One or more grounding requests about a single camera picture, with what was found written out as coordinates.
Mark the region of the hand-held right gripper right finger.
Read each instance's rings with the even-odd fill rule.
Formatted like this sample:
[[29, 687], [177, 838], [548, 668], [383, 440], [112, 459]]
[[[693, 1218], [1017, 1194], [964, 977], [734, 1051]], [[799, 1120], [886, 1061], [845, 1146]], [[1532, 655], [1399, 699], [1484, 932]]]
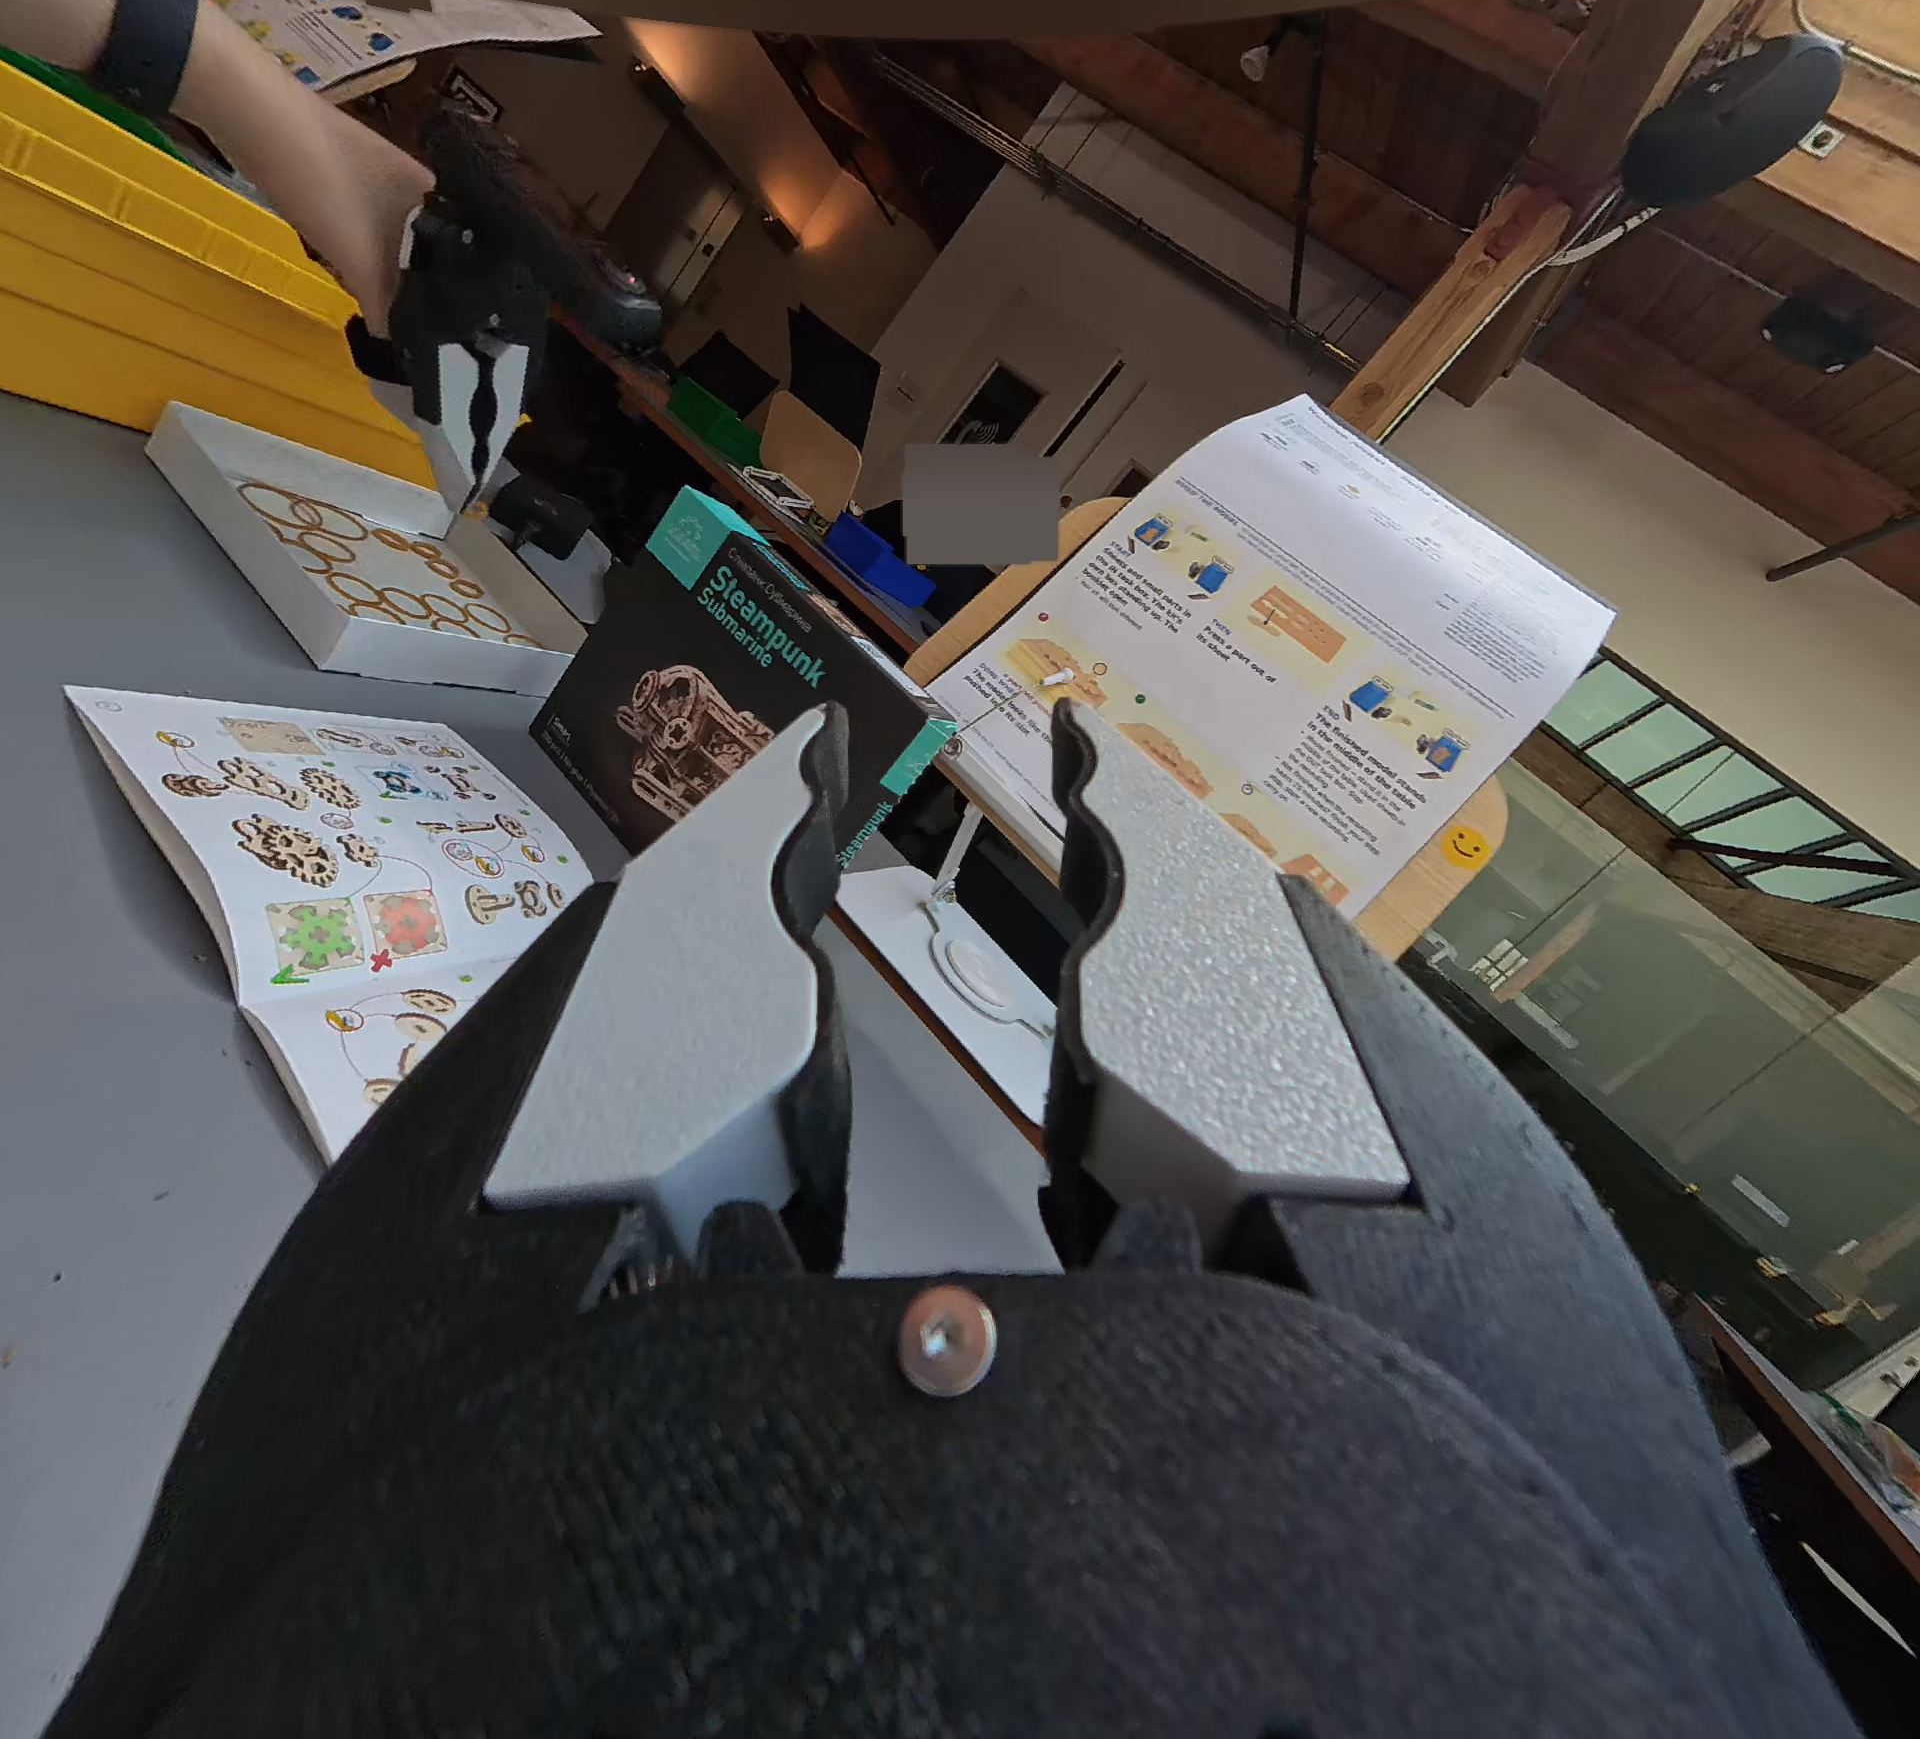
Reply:
[[1049, 726], [1056, 887], [1076, 919], [1041, 1104], [1041, 1227], [1092, 1262], [1171, 1205], [1201, 1262], [1268, 1201], [1399, 1207], [1410, 1170], [1309, 940], [1309, 887], [1081, 699]]

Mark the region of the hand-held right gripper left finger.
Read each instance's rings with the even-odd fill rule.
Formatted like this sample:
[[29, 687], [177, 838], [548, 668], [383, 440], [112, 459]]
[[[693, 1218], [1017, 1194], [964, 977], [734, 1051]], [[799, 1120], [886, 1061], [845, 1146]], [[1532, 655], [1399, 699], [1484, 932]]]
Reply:
[[770, 1207], [842, 1266], [850, 1070], [819, 929], [842, 866], [848, 717], [808, 709], [612, 883], [514, 1124], [492, 1207], [641, 1207], [690, 1249]]

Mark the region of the wooden parts sheet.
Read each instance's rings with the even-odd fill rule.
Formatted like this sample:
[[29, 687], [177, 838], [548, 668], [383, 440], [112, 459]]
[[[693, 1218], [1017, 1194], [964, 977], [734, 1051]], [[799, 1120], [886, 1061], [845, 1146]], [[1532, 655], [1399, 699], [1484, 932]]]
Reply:
[[234, 494], [349, 619], [536, 648], [492, 588], [437, 540], [275, 481], [243, 478]]

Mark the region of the black model kit box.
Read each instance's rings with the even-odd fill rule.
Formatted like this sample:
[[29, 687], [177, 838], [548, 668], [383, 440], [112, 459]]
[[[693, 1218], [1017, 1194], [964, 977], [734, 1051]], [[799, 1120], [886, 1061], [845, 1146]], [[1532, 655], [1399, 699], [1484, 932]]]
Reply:
[[532, 736], [638, 852], [822, 703], [848, 717], [832, 847], [850, 867], [957, 722], [747, 520], [680, 487], [641, 551], [606, 575], [603, 610]]

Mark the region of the person's left hand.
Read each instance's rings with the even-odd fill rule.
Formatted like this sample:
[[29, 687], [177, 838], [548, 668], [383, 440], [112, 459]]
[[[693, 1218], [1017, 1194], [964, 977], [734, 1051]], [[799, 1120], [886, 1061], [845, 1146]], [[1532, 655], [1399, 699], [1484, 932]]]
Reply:
[[301, 87], [225, 12], [200, 0], [173, 112], [243, 175], [388, 337], [408, 220], [433, 170]]

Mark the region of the small green plastic bin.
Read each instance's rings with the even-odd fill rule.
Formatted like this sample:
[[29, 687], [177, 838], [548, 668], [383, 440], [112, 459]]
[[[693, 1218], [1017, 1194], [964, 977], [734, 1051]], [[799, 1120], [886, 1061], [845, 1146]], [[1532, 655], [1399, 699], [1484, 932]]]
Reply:
[[675, 378], [670, 387], [667, 416], [710, 446], [725, 465], [748, 466], [761, 455], [761, 432], [748, 427], [741, 413], [725, 405], [693, 378]]

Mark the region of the white cardboard box tray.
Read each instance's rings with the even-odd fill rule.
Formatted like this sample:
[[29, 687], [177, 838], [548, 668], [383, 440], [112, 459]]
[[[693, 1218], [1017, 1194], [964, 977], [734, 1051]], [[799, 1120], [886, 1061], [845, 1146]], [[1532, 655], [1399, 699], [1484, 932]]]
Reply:
[[[485, 522], [450, 516], [427, 487], [179, 404], [158, 413], [145, 455], [318, 671], [548, 697], [587, 639], [587, 627]], [[437, 540], [492, 588], [536, 648], [349, 619], [234, 494], [243, 478]]]

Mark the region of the beige chair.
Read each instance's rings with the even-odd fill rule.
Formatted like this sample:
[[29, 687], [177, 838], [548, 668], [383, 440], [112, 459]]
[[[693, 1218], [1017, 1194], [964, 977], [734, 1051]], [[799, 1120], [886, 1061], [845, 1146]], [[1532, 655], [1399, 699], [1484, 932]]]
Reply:
[[857, 495], [858, 446], [803, 405], [790, 389], [771, 392], [761, 417], [757, 474], [781, 477], [810, 513], [832, 522]]

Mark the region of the folded instruction sheet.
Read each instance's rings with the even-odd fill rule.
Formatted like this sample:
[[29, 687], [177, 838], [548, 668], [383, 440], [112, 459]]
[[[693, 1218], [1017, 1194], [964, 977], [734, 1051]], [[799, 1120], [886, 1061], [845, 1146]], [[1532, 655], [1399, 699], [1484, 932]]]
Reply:
[[600, 29], [564, 5], [524, 0], [427, 0], [424, 8], [369, 0], [215, 0], [256, 45], [325, 101], [350, 101], [404, 82], [418, 61], [466, 45], [578, 53]]

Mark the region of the black wrist watch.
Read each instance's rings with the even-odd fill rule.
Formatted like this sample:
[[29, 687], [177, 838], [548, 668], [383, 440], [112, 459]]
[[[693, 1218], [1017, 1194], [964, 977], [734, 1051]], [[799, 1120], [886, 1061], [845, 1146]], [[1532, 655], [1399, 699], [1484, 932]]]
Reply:
[[173, 108], [193, 45], [200, 0], [112, 0], [108, 34], [86, 70], [93, 90], [132, 117]]

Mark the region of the blue plastic bin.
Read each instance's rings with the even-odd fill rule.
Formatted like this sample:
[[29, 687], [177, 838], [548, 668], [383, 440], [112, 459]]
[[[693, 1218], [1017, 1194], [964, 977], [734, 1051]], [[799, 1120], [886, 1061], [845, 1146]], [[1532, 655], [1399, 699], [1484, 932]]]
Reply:
[[867, 591], [899, 606], [924, 606], [937, 588], [934, 577], [899, 561], [858, 516], [842, 511], [824, 532], [824, 551]]

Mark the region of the open instruction booklet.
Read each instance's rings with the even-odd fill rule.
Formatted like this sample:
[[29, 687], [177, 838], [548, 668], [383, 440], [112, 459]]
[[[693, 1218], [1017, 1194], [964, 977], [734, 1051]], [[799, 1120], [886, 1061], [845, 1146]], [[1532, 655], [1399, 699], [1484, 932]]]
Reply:
[[433, 719], [65, 687], [321, 1157], [594, 874]]

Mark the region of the wooden support beam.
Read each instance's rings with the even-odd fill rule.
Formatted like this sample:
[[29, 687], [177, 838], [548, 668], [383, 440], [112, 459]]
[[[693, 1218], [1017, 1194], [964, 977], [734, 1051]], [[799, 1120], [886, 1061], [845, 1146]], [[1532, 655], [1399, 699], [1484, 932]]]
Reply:
[[1561, 247], [1572, 205], [1542, 186], [1492, 199], [1451, 265], [1406, 310], [1330, 404], [1330, 416], [1381, 443], [1431, 394], [1516, 291]]

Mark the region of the wooden desk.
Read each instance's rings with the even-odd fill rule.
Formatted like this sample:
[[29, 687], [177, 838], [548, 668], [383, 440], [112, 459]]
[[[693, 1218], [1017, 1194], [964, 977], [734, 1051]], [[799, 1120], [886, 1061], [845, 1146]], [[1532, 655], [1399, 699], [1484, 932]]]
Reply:
[[1683, 1297], [1688, 1313], [1715, 1346], [1739, 1403], [1769, 1440], [1789, 1440], [1814, 1475], [1859, 1514], [1874, 1541], [1917, 1581], [1917, 1500], [1900, 1497], [1890, 1477], [1871, 1464], [1861, 1442], [1843, 1440], [1827, 1397], [1811, 1397], [1776, 1374], [1715, 1308], [1699, 1294]]

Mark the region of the small black ceiling device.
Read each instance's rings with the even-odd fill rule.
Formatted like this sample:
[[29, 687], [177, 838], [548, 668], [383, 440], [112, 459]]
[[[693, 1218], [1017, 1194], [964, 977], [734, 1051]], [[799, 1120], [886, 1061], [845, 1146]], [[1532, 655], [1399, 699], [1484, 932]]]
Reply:
[[1763, 317], [1760, 337], [1775, 355], [1820, 378], [1836, 378], [1879, 349], [1859, 317], [1811, 292], [1782, 295]]

